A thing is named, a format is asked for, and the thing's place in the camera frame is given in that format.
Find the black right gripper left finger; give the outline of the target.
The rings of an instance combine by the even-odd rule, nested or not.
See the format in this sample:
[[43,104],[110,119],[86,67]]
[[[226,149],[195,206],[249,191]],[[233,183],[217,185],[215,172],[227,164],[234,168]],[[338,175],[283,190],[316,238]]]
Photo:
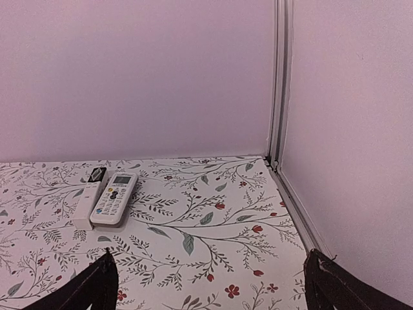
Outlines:
[[25,307],[26,310],[115,309],[117,265],[109,248],[64,286]]

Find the long white remote control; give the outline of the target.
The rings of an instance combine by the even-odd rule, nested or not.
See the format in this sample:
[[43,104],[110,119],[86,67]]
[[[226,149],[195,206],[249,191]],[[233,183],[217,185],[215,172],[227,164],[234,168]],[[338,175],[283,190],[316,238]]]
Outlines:
[[89,179],[85,183],[80,199],[77,203],[72,223],[76,230],[91,231],[93,229],[90,215],[98,202],[105,185],[108,181],[106,167],[96,167],[91,172]]

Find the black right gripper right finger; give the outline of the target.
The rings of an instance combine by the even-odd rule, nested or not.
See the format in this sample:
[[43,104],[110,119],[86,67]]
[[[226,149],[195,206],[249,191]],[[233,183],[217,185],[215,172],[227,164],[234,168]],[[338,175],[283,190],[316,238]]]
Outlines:
[[311,310],[412,309],[357,279],[317,249],[309,251],[304,275],[305,299]]

